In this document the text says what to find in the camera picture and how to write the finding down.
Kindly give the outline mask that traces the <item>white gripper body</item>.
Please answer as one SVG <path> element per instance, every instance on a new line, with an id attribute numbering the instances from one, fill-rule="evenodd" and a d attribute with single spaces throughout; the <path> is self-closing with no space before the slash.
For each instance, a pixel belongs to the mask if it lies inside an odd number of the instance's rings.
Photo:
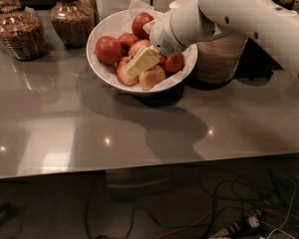
<path id="1" fill-rule="evenodd" d="M 187 48 L 185 32 L 181 15 L 177 10 L 170 10 L 155 19 L 150 27 L 149 39 L 161 54 L 171 56 Z"/>

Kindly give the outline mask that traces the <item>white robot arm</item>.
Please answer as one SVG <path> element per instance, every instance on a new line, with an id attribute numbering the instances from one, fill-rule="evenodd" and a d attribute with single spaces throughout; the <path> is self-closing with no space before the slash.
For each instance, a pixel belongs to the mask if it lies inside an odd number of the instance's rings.
<path id="1" fill-rule="evenodd" d="M 151 46 L 127 64 L 135 77 L 190 45 L 234 31 L 253 40 L 299 84 L 299 14 L 272 0 L 190 0 L 146 24 Z"/>

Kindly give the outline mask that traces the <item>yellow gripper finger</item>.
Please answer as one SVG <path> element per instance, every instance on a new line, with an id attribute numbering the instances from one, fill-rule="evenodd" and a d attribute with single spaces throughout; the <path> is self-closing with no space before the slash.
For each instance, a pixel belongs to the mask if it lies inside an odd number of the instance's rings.
<path id="1" fill-rule="evenodd" d="M 142 45 L 137 49 L 130 49 L 130 60 L 125 73 L 129 78 L 134 78 L 158 64 L 160 54 L 153 46 Z"/>
<path id="2" fill-rule="evenodd" d="M 148 22 L 148 23 L 145 23 L 143 25 L 143 30 L 149 35 L 150 32 L 151 32 L 151 28 L 152 26 L 155 24 L 156 22 L 156 19 L 153 19 L 152 21 Z"/>

